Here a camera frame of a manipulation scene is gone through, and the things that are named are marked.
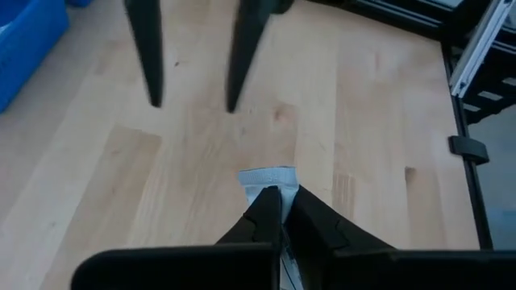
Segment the wooden surface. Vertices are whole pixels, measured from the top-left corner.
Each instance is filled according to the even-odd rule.
[[[162,8],[163,109],[122,3],[95,1],[0,116],[1,289],[66,289],[105,249],[213,243],[247,207],[236,173],[272,165],[396,247],[478,248],[438,43],[297,1],[231,115],[235,0]]]

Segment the metal frame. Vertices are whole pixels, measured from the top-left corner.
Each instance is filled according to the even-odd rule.
[[[490,0],[463,0],[457,7],[449,7],[431,0],[311,0],[337,6],[345,10],[399,27],[403,30],[441,42],[443,59],[450,78],[460,60],[461,52],[472,38],[476,25],[481,23]],[[516,103],[516,86],[504,80],[516,67],[516,30],[502,27],[484,63],[470,80],[471,85],[463,92],[463,98],[453,97],[454,114],[459,136],[468,137],[468,124],[479,122],[491,114]],[[483,92],[501,95],[492,100],[480,95]],[[465,110],[464,104],[476,106],[477,111]],[[484,199],[476,174],[476,165],[464,159],[464,170],[475,217],[476,230],[482,249],[493,249]]]

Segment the blue bin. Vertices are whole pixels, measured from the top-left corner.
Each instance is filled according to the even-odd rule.
[[[0,113],[68,27],[63,0],[0,0]]]
[[[79,6],[79,7],[86,7],[88,6],[93,0],[67,0],[66,2],[70,5]]]

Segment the black bracket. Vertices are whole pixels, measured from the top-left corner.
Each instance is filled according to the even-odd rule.
[[[476,165],[489,162],[487,148],[480,141],[464,136],[450,136],[448,137],[448,144],[451,153],[461,155],[465,160],[471,161]]]

